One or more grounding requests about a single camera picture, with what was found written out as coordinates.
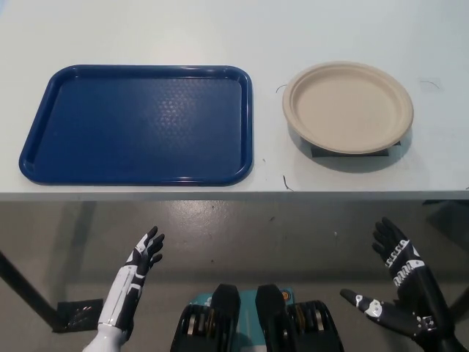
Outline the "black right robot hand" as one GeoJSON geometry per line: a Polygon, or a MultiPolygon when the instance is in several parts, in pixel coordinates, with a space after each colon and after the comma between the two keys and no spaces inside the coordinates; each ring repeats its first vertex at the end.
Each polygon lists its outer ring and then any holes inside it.
{"type": "Polygon", "coordinates": [[[388,269],[398,300],[392,304],[348,289],[340,291],[341,297],[374,323],[415,341],[453,337],[450,309],[410,239],[386,217],[375,224],[373,236],[372,248],[388,269]]]}

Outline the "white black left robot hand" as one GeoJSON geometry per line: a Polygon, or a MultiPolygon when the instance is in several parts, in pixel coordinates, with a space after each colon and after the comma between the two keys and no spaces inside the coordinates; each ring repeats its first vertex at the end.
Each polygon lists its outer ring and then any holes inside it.
{"type": "Polygon", "coordinates": [[[133,316],[142,294],[146,276],[163,255],[165,235],[154,226],[135,245],[125,264],[118,270],[108,293],[99,324],[106,324],[127,332],[133,325],[133,316]]]}

